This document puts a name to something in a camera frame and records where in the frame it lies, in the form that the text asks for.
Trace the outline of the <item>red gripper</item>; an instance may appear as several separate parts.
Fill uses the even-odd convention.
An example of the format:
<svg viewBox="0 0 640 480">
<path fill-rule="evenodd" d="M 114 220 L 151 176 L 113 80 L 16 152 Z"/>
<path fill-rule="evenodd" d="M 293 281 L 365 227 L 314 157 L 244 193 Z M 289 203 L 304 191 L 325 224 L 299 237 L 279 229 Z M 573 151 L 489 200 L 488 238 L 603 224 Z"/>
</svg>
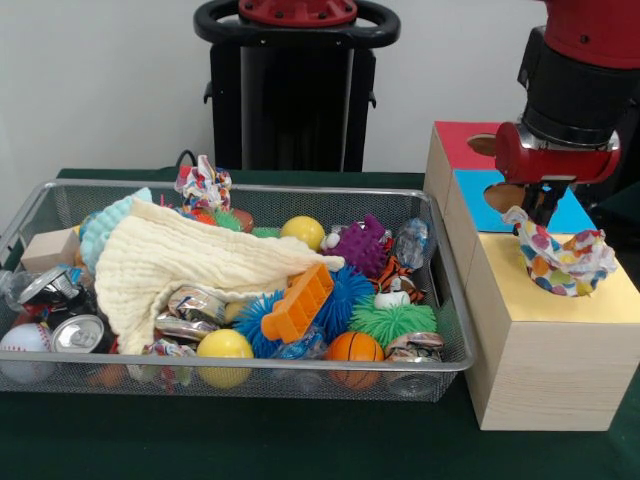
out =
<svg viewBox="0 0 640 480">
<path fill-rule="evenodd" d="M 547 227 L 569 183 L 601 183 L 614 172 L 620 139 L 614 131 L 601 147 L 574 148 L 540 139 L 524 124 L 504 122 L 496 133 L 495 153 L 495 168 L 506 182 L 527 184 L 521 208 L 531 221 Z"/>
</svg>

